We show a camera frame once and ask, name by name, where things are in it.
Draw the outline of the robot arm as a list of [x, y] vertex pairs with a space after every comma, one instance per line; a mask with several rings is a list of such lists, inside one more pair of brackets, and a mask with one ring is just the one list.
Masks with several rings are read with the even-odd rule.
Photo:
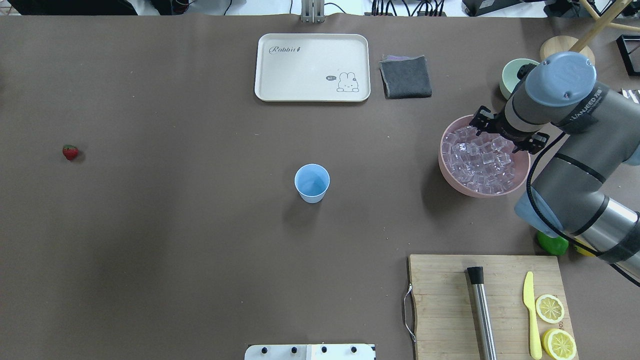
[[542, 133], [560, 129], [562, 146], [533, 178], [515, 212], [549, 237], [562, 237], [639, 284], [639, 212], [601, 191], [622, 164], [639, 164], [639, 105], [597, 80], [588, 57], [558, 52], [526, 65], [506, 105], [480, 107], [470, 121], [478, 133], [511, 141], [515, 151], [542, 157], [555, 145]]

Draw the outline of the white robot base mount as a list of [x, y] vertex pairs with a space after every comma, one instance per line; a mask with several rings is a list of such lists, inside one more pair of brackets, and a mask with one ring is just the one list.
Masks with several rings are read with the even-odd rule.
[[254, 344], [247, 347], [245, 360], [375, 360], [374, 344]]

